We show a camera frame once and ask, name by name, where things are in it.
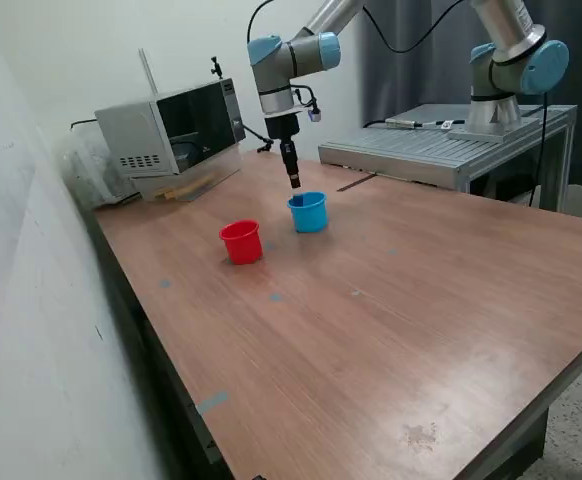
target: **plastic cup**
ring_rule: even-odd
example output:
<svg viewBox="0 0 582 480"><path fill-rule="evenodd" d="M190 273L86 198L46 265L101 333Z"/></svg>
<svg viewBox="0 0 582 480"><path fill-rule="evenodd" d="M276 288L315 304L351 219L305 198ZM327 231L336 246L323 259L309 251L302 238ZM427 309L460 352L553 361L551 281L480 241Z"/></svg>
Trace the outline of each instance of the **plastic cup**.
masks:
<svg viewBox="0 0 582 480"><path fill-rule="evenodd" d="M327 196L322 192L306 192L287 202L293 214L295 230L299 233L314 233L323 230L329 223L327 218Z"/></svg>
<svg viewBox="0 0 582 480"><path fill-rule="evenodd" d="M255 220L240 220L220 230L220 238L224 240L233 264L246 265L262 257L259 228Z"/></svg>

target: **red cup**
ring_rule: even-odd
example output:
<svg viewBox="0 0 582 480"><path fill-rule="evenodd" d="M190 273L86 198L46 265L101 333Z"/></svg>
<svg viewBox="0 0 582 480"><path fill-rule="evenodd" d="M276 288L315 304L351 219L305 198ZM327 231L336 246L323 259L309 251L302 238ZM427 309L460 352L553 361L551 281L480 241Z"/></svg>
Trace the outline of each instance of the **red cup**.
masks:
<svg viewBox="0 0 582 480"><path fill-rule="evenodd" d="M255 220L240 220L220 230L220 238L235 265L253 263L262 257L259 228Z"/></svg>

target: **blue cup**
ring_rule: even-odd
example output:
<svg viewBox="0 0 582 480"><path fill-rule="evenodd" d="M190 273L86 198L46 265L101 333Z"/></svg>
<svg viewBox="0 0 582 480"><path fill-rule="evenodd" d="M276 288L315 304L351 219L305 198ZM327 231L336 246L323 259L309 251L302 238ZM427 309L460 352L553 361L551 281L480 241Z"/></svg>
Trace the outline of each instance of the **blue cup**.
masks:
<svg viewBox="0 0 582 480"><path fill-rule="evenodd" d="M293 214L293 223L299 233L319 232L327 226L327 196L322 192L295 195L287 202Z"/></svg>

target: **floor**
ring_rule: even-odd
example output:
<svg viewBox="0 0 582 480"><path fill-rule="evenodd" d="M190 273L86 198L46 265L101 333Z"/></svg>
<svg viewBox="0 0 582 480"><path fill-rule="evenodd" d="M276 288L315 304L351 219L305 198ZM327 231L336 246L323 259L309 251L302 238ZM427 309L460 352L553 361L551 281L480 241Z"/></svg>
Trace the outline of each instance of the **floor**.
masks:
<svg viewBox="0 0 582 480"><path fill-rule="evenodd" d="M569 187L566 213L582 217L582 187ZM582 375L551 406L544 458L522 478L582 480Z"/></svg>

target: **robotic arm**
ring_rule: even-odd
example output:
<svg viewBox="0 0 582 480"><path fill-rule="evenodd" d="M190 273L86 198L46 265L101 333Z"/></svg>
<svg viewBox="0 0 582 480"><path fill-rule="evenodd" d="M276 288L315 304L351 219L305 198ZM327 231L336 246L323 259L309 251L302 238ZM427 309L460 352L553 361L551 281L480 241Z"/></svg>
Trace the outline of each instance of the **robotic arm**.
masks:
<svg viewBox="0 0 582 480"><path fill-rule="evenodd" d="M295 38L276 35L249 42L249 58L269 136L280 150L291 186L300 187L295 145L300 131L291 80L337 67L337 35L364 7L366 0L326 0ZM547 41L546 30L533 23L523 0L471 0L493 43L471 53L473 87L466 128L495 133L521 121L516 93L538 95L555 87L569 64L569 50Z"/></svg>

